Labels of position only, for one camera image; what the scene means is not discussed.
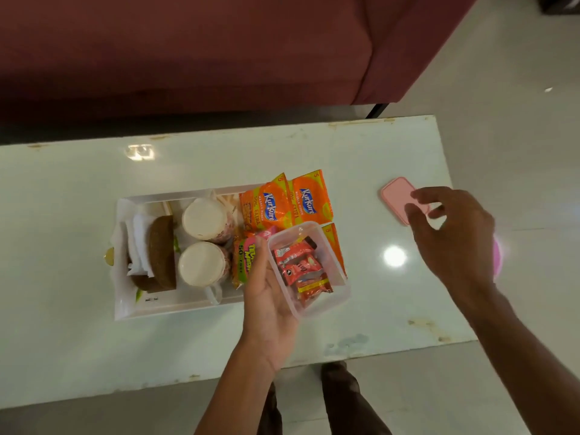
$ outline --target mug lid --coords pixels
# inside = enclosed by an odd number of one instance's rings
[[[179,257],[178,268],[188,285],[207,287],[223,275],[226,258],[215,244],[200,241],[185,249]]]
[[[183,211],[182,224],[185,232],[198,240],[211,240],[216,237],[226,223],[226,208],[212,198],[196,198]]]

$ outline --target white serving tray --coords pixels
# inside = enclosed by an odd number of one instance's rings
[[[237,194],[254,189],[260,184],[235,186],[217,189],[201,189],[197,191],[170,192],[167,194],[138,195],[136,197],[121,198],[117,201],[117,215],[115,229],[111,237],[111,244],[114,248],[114,263],[110,271],[113,286],[115,288],[115,321],[134,317],[148,316],[152,314],[174,313],[176,311],[195,310],[198,308],[214,307],[207,300],[203,289],[191,287],[185,284],[178,275],[178,285],[175,290],[146,293],[135,301],[137,287],[127,276],[127,225],[125,222],[132,219],[137,213],[146,213],[152,216],[167,215],[163,202],[169,202],[173,211],[173,218],[178,226],[175,228],[175,235],[178,238],[180,249],[183,251],[195,240],[187,235],[181,227],[181,216],[183,210],[199,197],[217,196],[225,204],[230,206],[237,223],[241,222],[241,213],[235,203]],[[229,278],[221,285],[223,299],[221,305],[232,304],[243,301],[243,292],[236,290]]]

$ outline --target pink round object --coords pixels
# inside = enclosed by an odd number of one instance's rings
[[[499,273],[502,271],[503,264],[504,259],[502,257],[502,249],[499,247],[498,240],[494,235],[494,280],[498,277]]]

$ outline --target kurkure logo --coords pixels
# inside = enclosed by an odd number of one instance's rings
[[[264,215],[270,221],[276,221],[276,200],[272,193],[264,192]]]
[[[312,199],[312,192],[310,189],[300,189],[302,195],[302,207],[308,213],[316,213],[314,209],[314,200]]]

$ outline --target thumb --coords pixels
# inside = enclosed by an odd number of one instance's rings
[[[417,205],[407,203],[405,205],[405,213],[409,219],[409,225],[413,230],[415,242],[422,242],[427,236],[431,235],[433,228],[429,225],[427,217],[425,217],[425,214],[417,207]]]
[[[268,265],[267,242],[264,238],[256,236],[256,256],[252,261],[252,268],[248,276],[248,283],[244,291],[250,295],[255,295],[264,289],[266,279],[266,267]]]

